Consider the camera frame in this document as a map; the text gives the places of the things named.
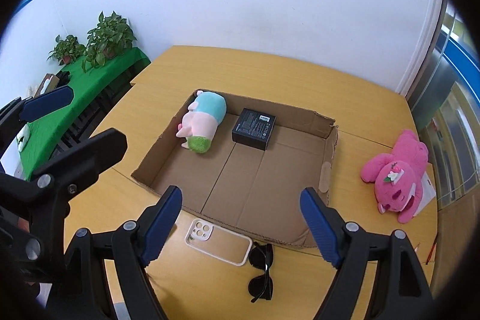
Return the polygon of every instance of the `silver screw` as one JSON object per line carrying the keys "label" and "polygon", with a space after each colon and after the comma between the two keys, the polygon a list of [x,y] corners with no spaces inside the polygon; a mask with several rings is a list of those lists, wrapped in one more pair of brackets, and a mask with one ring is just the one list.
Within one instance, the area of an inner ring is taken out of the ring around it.
{"label": "silver screw", "polygon": [[406,233],[401,229],[395,230],[394,235],[397,239],[405,239],[407,236]]}
{"label": "silver screw", "polygon": [[37,179],[37,186],[43,189],[47,187],[51,181],[52,177],[49,174],[43,174],[39,179]]}
{"label": "silver screw", "polygon": [[126,223],[123,224],[123,229],[125,231],[131,231],[132,229],[135,229],[137,226],[137,223],[135,221],[127,221]]}
{"label": "silver screw", "polygon": [[71,195],[74,195],[77,192],[77,185],[74,185],[73,183],[71,185],[68,185],[68,193]]}
{"label": "silver screw", "polygon": [[357,223],[352,223],[352,222],[349,222],[349,223],[346,223],[345,224],[345,228],[347,231],[350,231],[350,232],[356,232],[359,230],[359,225]]}
{"label": "silver screw", "polygon": [[30,239],[25,246],[25,252],[30,260],[35,260],[40,256],[40,243],[37,239]]}
{"label": "silver screw", "polygon": [[75,235],[79,238],[83,238],[87,234],[88,230],[86,228],[80,228],[75,232]]}

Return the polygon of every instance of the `flower pot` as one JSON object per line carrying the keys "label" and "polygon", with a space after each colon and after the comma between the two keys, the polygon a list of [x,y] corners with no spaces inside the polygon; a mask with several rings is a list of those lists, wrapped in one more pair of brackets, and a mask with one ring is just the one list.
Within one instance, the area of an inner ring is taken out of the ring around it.
{"label": "flower pot", "polygon": [[61,60],[64,64],[70,64],[71,63],[71,56],[70,55],[65,55],[64,57],[62,57]]}
{"label": "flower pot", "polygon": [[115,55],[115,52],[114,52],[112,49],[110,49],[110,48],[105,48],[105,49],[103,50],[103,54],[105,55],[105,57],[106,57],[107,59],[111,59],[111,58],[114,58],[114,57],[116,56],[116,55]]}

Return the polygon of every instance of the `black sunglasses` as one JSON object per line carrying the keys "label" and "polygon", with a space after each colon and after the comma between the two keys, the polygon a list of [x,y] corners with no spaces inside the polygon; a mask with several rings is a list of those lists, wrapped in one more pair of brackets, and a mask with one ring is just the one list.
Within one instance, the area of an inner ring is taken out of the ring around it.
{"label": "black sunglasses", "polygon": [[248,284],[248,292],[253,296],[251,302],[255,302],[259,298],[271,300],[273,281],[270,278],[270,268],[273,264],[273,247],[271,244],[261,246],[256,241],[253,244],[255,247],[250,250],[248,260],[253,267],[263,270],[264,274],[253,278]]}

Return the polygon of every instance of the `pink plush toy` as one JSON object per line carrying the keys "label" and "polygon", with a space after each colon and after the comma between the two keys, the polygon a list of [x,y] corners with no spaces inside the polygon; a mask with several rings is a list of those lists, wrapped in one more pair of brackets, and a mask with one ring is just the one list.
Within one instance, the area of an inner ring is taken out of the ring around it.
{"label": "pink plush toy", "polygon": [[367,162],[360,174],[364,182],[375,182],[378,211],[399,212],[398,222],[408,223],[423,197],[422,176],[428,150],[410,129],[402,132],[392,153],[381,153]]}

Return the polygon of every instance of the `green table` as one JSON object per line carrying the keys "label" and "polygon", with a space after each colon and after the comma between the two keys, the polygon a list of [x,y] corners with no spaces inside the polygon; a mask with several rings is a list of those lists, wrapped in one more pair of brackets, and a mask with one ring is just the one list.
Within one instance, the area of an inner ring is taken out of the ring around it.
{"label": "green table", "polygon": [[63,67],[62,71],[70,71],[68,85],[73,89],[74,99],[67,107],[29,124],[30,139],[20,153],[26,179],[30,178],[34,169],[49,159],[60,138],[78,115],[106,86],[134,64],[140,71],[150,64],[150,60],[140,49],[132,48],[123,55],[108,60],[103,67],[91,68],[87,62],[85,74],[82,58]]}

